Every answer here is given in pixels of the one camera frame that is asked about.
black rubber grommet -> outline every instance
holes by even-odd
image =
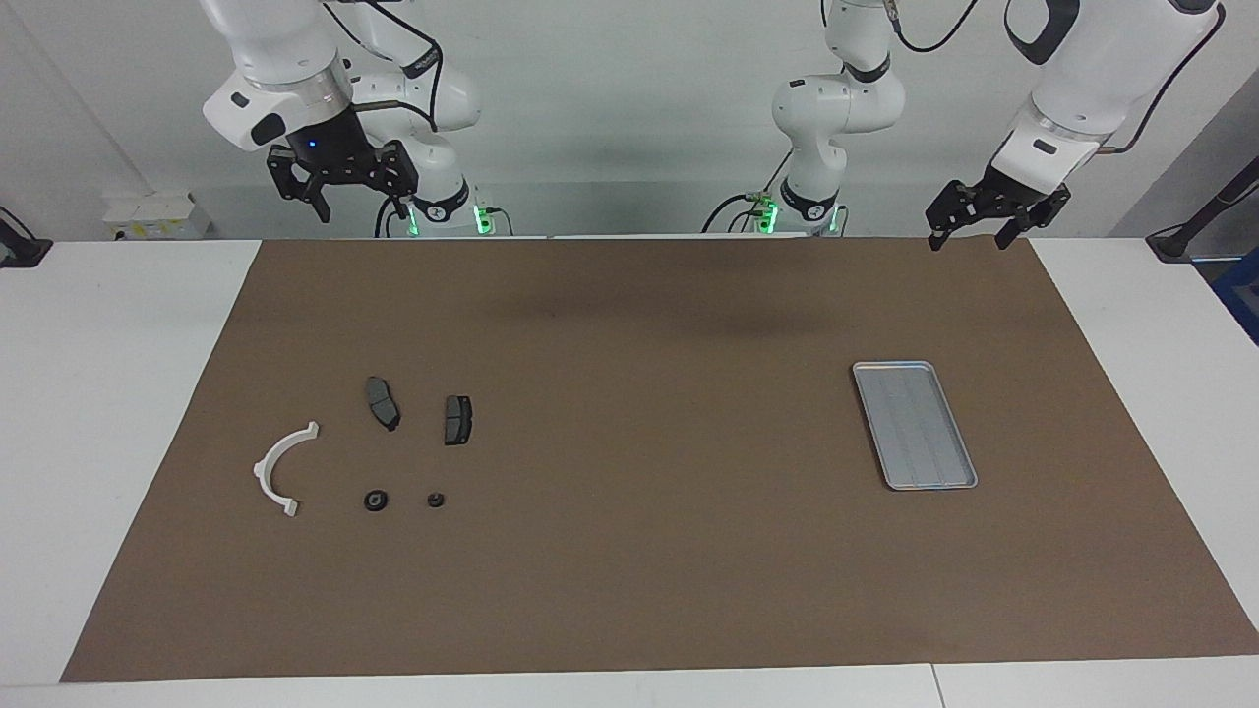
[[[368,511],[380,511],[389,505],[389,495],[383,489],[373,489],[363,498],[363,506]]]

white table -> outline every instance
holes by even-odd
[[[1259,348],[1139,241],[1035,247],[1259,620]],[[0,272],[0,705],[1259,707],[1254,656],[54,685],[257,248],[64,243]]]

green led light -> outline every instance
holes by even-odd
[[[491,218],[490,214],[486,214],[485,209],[482,209],[477,204],[473,204],[472,213],[476,215],[477,233],[480,233],[481,236],[485,236],[487,233],[494,233],[494,218]]]
[[[773,199],[765,198],[764,200],[765,212],[760,215],[760,233],[773,233],[774,228],[778,226],[778,204]]]

black stand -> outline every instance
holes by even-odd
[[[0,219],[0,244],[13,256],[0,258],[0,268],[34,268],[44,260],[53,242],[43,238],[25,238]]]
[[[1158,260],[1165,263],[1191,262],[1190,257],[1185,254],[1190,242],[1216,217],[1245,198],[1255,181],[1259,181],[1259,157],[1251,160],[1244,170],[1238,173],[1238,176],[1233,178],[1228,186],[1199,209],[1192,219],[1185,222],[1180,231],[1171,236],[1151,236],[1146,238],[1146,243],[1153,249],[1155,256],[1158,256]]]

blue object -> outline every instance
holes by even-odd
[[[1259,344],[1259,248],[1211,285],[1241,329]]]

